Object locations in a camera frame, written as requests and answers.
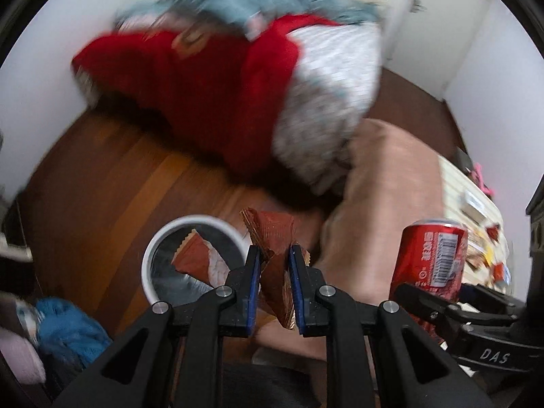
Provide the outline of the red fleece blanket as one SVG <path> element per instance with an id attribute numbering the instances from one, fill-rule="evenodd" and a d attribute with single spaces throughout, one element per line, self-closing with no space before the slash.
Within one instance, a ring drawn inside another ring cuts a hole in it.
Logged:
<path id="1" fill-rule="evenodd" d="M 220 157 L 242 177 L 263 170 L 284 105 L 299 46 L 289 33 L 331 26 L 314 15 L 274 20 L 253 41 L 200 31 L 110 33 L 88 43 L 71 62 L 80 84 L 99 97 L 120 96 L 152 109 L 172 134 L 200 152 Z"/>

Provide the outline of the pink fluffy cloth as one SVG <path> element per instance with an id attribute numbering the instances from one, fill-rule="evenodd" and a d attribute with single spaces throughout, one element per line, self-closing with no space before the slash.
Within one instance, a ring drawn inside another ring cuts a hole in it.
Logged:
<path id="1" fill-rule="evenodd" d="M 43 362 L 26 338 L 2 328 L 0 347 L 1 354 L 18 383 L 37 385 L 46 381 Z"/>

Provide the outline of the white round trash bin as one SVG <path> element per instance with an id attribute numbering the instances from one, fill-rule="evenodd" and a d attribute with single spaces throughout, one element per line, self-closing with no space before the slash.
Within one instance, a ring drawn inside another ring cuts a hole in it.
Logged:
<path id="1" fill-rule="evenodd" d="M 224 286 L 245 264 L 250 240 L 229 223 L 207 215 L 179 217 L 162 227 L 147 246 L 141 283 L 150 304 L 197 301 Z"/>

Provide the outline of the red wrapper in bin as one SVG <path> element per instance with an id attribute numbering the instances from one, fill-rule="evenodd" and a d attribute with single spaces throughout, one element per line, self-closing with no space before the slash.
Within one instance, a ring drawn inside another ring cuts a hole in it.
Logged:
<path id="1" fill-rule="evenodd" d="M 231 270 L 219 252 L 195 228 L 174 253 L 171 265 L 178 273 L 188 274 L 214 288 L 225 285 Z"/>

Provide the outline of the red cola can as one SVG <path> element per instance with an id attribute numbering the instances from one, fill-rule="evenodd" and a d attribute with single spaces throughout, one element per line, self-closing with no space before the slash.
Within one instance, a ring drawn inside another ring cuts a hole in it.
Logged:
<path id="1" fill-rule="evenodd" d="M 404 228 L 401 236 L 390 296 L 402 284 L 410 284 L 442 299 L 458 297 L 468 228 L 449 219 L 424 219 Z"/>

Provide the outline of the white door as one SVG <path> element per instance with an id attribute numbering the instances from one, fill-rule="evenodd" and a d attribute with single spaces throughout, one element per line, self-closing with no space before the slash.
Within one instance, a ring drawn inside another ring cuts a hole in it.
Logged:
<path id="1" fill-rule="evenodd" d="M 442 100 L 490 3 L 491 0 L 411 0 L 387 68 Z"/>

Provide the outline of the red snack wrapper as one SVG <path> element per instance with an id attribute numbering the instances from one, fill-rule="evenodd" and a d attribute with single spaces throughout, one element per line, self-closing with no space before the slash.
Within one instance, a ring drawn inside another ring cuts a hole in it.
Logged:
<path id="1" fill-rule="evenodd" d="M 298 243 L 295 218 L 286 213 L 257 211 L 248 207 L 241 212 L 253 245 L 263 254 L 260 276 L 262 308 L 288 330 L 295 328 L 295 309 L 290 285 L 289 248 Z"/>

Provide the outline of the teal blue blanket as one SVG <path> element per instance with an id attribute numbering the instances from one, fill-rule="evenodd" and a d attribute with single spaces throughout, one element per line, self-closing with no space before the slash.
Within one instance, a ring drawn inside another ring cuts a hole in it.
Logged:
<path id="1" fill-rule="evenodd" d="M 155 0 L 118 12 L 114 25 L 121 27 L 133 16 L 166 14 L 218 23 L 251 40 L 270 22 L 286 15 L 310 14 L 347 25 L 381 19 L 376 4 L 358 0 Z"/>

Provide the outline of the striped cream table mat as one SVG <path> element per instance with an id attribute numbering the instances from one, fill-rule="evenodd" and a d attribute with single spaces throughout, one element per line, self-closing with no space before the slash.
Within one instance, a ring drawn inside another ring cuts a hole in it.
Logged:
<path id="1" fill-rule="evenodd" d="M 452 162 L 439 157 L 444 217 L 469 230 L 463 281 L 508 294 L 510 247 L 497 205 Z"/>

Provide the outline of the pink toy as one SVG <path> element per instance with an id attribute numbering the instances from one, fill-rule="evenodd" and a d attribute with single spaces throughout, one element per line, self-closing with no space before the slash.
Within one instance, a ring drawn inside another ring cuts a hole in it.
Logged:
<path id="1" fill-rule="evenodd" d="M 473 168 L 470 170 L 469 178 L 472 180 L 472 182 L 475 183 L 476 186 L 490 199 L 493 199 L 495 192 L 493 189 L 488 187 L 483 179 L 483 173 L 482 173 L 482 166 L 474 162 Z"/>

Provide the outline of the blue jacket on floor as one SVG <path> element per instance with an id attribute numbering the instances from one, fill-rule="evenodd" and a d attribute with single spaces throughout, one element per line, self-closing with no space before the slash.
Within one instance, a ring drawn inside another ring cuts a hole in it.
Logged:
<path id="1" fill-rule="evenodd" d="M 112 343 L 97 321 L 67 300 L 39 299 L 36 310 L 40 313 L 38 347 L 65 365 L 85 369 Z"/>

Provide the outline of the white patterned quilt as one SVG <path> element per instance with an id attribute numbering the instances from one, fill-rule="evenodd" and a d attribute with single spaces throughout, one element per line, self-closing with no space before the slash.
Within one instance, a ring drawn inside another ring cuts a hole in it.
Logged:
<path id="1" fill-rule="evenodd" d="M 373 106 L 382 72 L 375 22 L 313 25 L 288 34 L 299 47 L 273 135 L 273 155 L 315 194 L 347 174 L 347 144 Z"/>

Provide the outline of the pink table cloth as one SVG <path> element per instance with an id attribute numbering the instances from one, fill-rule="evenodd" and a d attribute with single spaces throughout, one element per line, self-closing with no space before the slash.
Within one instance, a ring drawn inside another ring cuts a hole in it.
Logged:
<path id="1" fill-rule="evenodd" d="M 363 120 L 348 144 L 344 197 L 322 228 L 315 262 L 325 282 L 354 300 L 389 296 L 403 229 L 443 217 L 439 154 L 388 122 Z"/>

